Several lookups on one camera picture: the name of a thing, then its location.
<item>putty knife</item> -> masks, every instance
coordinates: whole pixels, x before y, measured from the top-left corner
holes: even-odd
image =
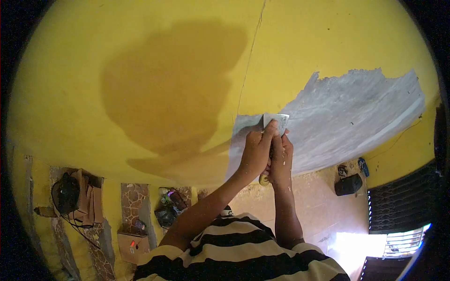
[[[286,130],[286,127],[288,126],[288,120],[289,115],[288,114],[271,114],[271,113],[264,113],[262,116],[262,123],[264,125],[264,129],[267,127],[270,121],[272,120],[278,121],[278,131],[280,132],[280,135],[284,135],[284,131]],[[272,148],[270,148],[270,158],[272,158]],[[267,175],[261,174],[259,175],[259,184],[260,185],[268,185],[269,179]]]

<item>metal grate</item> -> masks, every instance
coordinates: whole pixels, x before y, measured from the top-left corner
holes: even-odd
[[[369,234],[417,229],[430,223],[438,176],[436,163],[368,190]]]

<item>black and white striped shirt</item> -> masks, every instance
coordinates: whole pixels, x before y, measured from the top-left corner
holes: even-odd
[[[182,250],[163,245],[143,255],[135,280],[350,280],[319,247],[280,247],[250,214],[215,219]]]

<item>black bag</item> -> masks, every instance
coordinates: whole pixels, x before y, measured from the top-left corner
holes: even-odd
[[[52,200],[61,215],[67,215],[78,209],[80,183],[68,173],[52,186]]]

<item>wire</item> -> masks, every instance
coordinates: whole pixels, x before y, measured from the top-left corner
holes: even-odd
[[[55,204],[55,199],[53,198],[53,188],[54,188],[54,185],[52,186],[52,190],[50,191],[50,193],[51,193],[51,196],[52,196],[53,205],[56,206],[56,204]],[[65,218],[61,213],[59,213],[59,216],[60,216],[61,218],[63,218],[66,222],[68,222],[68,223],[72,226],[72,228],[75,229],[78,233],[80,233],[81,236],[83,236],[90,244],[92,244],[95,248],[101,250],[100,247],[98,247],[94,242],[92,242],[89,238],[87,238],[87,237],[86,237],[83,233],[81,233],[81,231],[80,231],[80,228],[83,228],[83,229],[93,228],[93,227],[94,227],[94,223],[92,223],[92,225],[77,225],[74,214],[75,214],[75,210],[72,211],[73,221],[75,222],[75,224],[73,224],[73,223],[70,222],[69,214],[67,214],[67,218]]]
[[[78,229],[78,228],[83,228],[83,226],[77,226],[77,227],[75,227],[75,226],[73,225],[73,223],[71,223],[68,219],[66,219],[66,218],[63,217],[62,215],[61,215],[61,218],[63,218],[65,221],[67,221],[67,222],[72,226],[72,228],[75,229],[78,233],[80,233],[81,236],[83,236],[90,244],[92,244],[95,248],[101,250],[100,247],[98,247],[94,242],[92,242],[89,238],[87,238],[87,237],[86,237],[83,233],[81,233],[81,231]]]
[[[416,124],[414,124],[414,125],[412,125],[412,126],[410,126],[410,127],[408,127],[406,130],[404,130],[403,132],[401,132],[401,134],[400,134],[400,136],[398,137],[398,139],[397,140],[395,140],[395,142],[391,145],[391,147],[390,148],[388,148],[387,150],[385,150],[385,151],[383,151],[383,152],[380,152],[379,154],[377,154],[377,155],[375,155],[375,156],[373,156],[373,157],[370,157],[369,159],[367,159],[367,161],[369,161],[369,160],[371,160],[371,159],[373,159],[373,158],[375,158],[375,157],[377,157],[378,155],[380,155],[380,154],[383,154],[383,153],[385,153],[385,152],[388,152],[391,148],[393,148],[394,147],[394,145],[398,142],[398,140],[402,137],[402,135],[407,131],[407,130],[409,130],[409,129],[411,129],[412,127],[414,127],[414,126],[417,126],[417,125],[419,125],[420,124],[420,122],[421,121],[419,121],[419,122],[417,122]]]

